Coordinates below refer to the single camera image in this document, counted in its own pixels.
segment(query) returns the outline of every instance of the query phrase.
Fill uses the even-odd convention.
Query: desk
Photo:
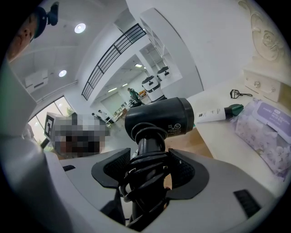
[[[243,81],[243,78],[240,77],[223,82],[207,91],[200,92],[187,98],[192,105],[194,115],[196,116],[197,112],[205,111],[212,107],[227,107],[236,103],[246,106],[252,100],[252,97],[249,96],[240,96],[237,99],[231,99],[230,91],[232,89],[237,89],[240,93],[250,93],[253,97],[262,99],[274,107],[283,110],[287,114],[291,114],[291,112],[280,103],[275,103],[244,86]],[[291,178],[291,172],[289,172],[284,182],[277,178],[263,159],[235,134],[229,121],[197,124],[196,121],[194,122],[198,132],[215,159],[239,167],[268,189],[276,198],[280,197],[285,192]]]

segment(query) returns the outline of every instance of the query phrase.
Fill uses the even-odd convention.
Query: brown surface
[[[165,143],[166,151],[168,151],[169,148],[173,148],[213,158],[196,128],[185,135],[169,137],[165,140]],[[164,186],[172,189],[171,175],[168,175],[164,179]]]

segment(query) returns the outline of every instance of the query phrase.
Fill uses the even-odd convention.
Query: ceiling air conditioning unit
[[[48,71],[38,71],[25,78],[25,88],[28,93],[45,86],[48,82]]]

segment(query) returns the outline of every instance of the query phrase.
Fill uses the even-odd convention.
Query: black cap
[[[34,36],[34,38],[37,38],[45,30],[45,26],[46,26],[46,22],[47,22],[47,14],[46,14],[45,9],[43,9],[42,7],[39,7],[39,6],[34,10],[33,13],[36,14],[36,16],[38,18],[38,27],[37,27],[37,30],[36,30],[35,36]]]

